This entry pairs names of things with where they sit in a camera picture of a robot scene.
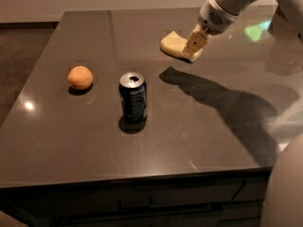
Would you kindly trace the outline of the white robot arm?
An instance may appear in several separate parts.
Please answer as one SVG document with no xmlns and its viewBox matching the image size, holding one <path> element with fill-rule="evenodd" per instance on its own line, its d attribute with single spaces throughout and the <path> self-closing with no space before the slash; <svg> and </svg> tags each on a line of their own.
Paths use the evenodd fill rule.
<svg viewBox="0 0 303 227">
<path fill-rule="evenodd" d="M 209 35 L 224 33 L 249 6 L 273 6 L 294 28 L 299 40 L 303 37 L 303 0 L 205 0 L 196 27 L 182 53 L 190 61 L 199 57 Z"/>
</svg>

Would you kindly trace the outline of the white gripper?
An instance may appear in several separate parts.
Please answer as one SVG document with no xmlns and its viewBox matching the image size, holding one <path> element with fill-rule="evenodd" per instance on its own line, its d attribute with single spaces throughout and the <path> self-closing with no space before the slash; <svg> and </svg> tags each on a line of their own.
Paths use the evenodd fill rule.
<svg viewBox="0 0 303 227">
<path fill-rule="evenodd" d="M 207 44 L 208 34 L 224 33 L 237 18 L 237 15 L 225 11 L 216 0 L 206 0 L 200 9 L 198 25 L 192 30 L 183 49 L 185 58 L 198 59 Z"/>
</svg>

